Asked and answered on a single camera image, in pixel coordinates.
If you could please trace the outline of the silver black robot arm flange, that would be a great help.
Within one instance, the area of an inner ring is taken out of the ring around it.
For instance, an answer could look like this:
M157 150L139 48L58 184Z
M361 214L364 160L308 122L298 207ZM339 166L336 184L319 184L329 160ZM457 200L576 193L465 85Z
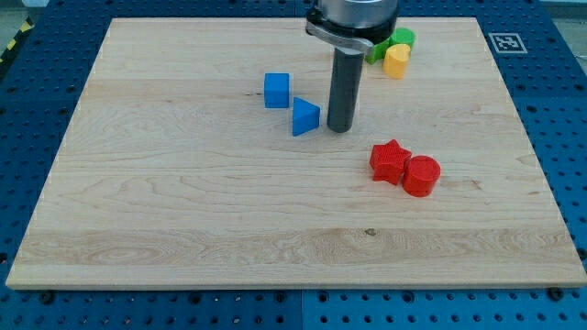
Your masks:
M398 0L316 0L306 12L305 31L333 47L370 56L392 34Z

